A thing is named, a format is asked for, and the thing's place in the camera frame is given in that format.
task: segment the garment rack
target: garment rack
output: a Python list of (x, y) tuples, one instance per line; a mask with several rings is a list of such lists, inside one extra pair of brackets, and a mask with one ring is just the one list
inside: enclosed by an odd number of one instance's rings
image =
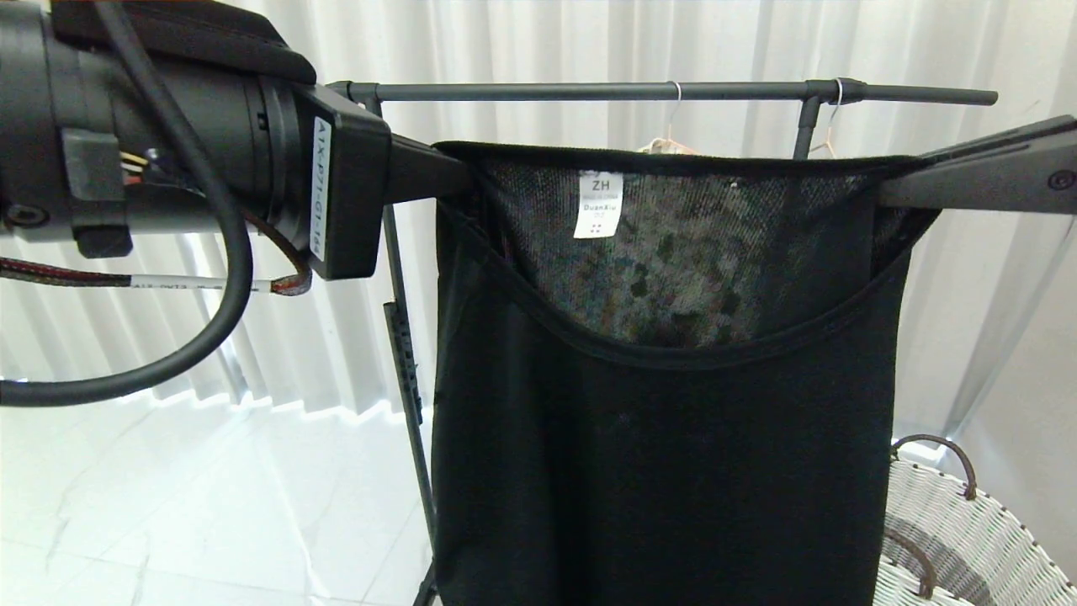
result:
[[(866, 84), (849, 77), (808, 80), (805, 82), (648, 82), (648, 83), (502, 83), (502, 84), (379, 84), (373, 82), (337, 82), (330, 85), (367, 111), (380, 116), (384, 101), (718, 101), (718, 100), (785, 100), (800, 101), (797, 138), (793, 158), (805, 159), (811, 147), (812, 135), (824, 104), (858, 101), (904, 101), (992, 105), (998, 100), (994, 90), (937, 88), (925, 86), (890, 86)], [(411, 329), (408, 322), (404, 271), (401, 265), (396, 214), (387, 205), (382, 215), (393, 300), (386, 302), (386, 324), (392, 344), (396, 377), (400, 383), (404, 418), (407, 425), (411, 459), (419, 484), (419, 497), (426, 522), (431, 546), (434, 545), (436, 513), (434, 511), (430, 474), (419, 426), (422, 404), (416, 376)], [(430, 606), (437, 596), (433, 563), (419, 586), (414, 606)]]

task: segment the screw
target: screw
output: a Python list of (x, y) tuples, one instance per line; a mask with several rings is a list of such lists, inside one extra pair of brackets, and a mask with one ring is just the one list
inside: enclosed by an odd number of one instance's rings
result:
[(1047, 180), (1047, 186), (1055, 191), (1068, 189), (1077, 183), (1077, 172), (1059, 170)]
[(13, 203), (8, 207), (8, 220), (19, 227), (37, 227), (48, 220), (48, 213), (37, 206)]

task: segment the white basket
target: white basket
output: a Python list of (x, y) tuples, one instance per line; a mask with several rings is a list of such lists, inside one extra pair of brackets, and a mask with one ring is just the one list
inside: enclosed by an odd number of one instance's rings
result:
[[(928, 440), (953, 450), (965, 467), (968, 482), (900, 461), (897, 450), (913, 440)], [(904, 537), (923, 552), (934, 568), (931, 584), (938, 589), (929, 598), (913, 596), (908, 601), (909, 583), (920, 588), (921, 581), (901, 568), (920, 564), (908, 549), (887, 541), (876, 605), (1077, 606), (1077, 588), (1024, 524), (976, 488), (973, 466), (956, 445), (935, 436), (915, 435), (898, 440), (892, 454), (887, 534)], [(890, 562), (897, 566), (887, 565)], [(925, 576), (932, 575), (925, 570)], [(904, 583), (904, 592), (889, 587), (892, 578), (897, 579), (895, 583)]]

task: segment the basket handle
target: basket handle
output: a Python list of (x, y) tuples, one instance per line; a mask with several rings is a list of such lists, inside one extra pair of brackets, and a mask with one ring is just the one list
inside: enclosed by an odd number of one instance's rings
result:
[(906, 436), (905, 438), (901, 438), (900, 440), (894, 442), (894, 446), (890, 448), (890, 455), (895, 461), (897, 461), (898, 449), (900, 449), (901, 447), (904, 447), (909, 442), (917, 442), (921, 440), (926, 442), (935, 442), (936, 445), (942, 445), (943, 447), (947, 447), (948, 449), (953, 451), (953, 454), (957, 455), (957, 459), (961, 460), (962, 467), (965, 468), (965, 478), (968, 480), (968, 482), (965, 485), (965, 492), (962, 493), (962, 495), (965, 497), (965, 501), (975, 501), (976, 470), (973, 469), (973, 462), (969, 461), (968, 455), (965, 454), (965, 451), (961, 450), (961, 447), (951, 442), (950, 440), (947, 440), (946, 438), (939, 438), (938, 436), (932, 436), (931, 434), (913, 434), (912, 436)]
[(901, 535), (885, 529), (883, 531), (883, 536), (887, 539), (896, 542), (897, 545), (905, 548), (906, 551), (912, 554), (913, 558), (920, 562), (920, 566), (924, 569), (923, 576), (920, 577), (920, 589), (917, 590), (917, 595), (923, 597), (924, 600), (931, 600), (932, 595), (935, 594), (935, 566), (932, 566), (932, 561), (927, 559), (927, 554), (924, 550), (920, 549), (917, 544), (903, 537)]

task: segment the marble floor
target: marble floor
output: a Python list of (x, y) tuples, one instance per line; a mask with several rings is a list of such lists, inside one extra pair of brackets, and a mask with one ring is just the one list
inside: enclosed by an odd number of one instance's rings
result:
[(409, 606), (430, 563), (387, 403), (3, 409), (0, 456), (5, 606)]

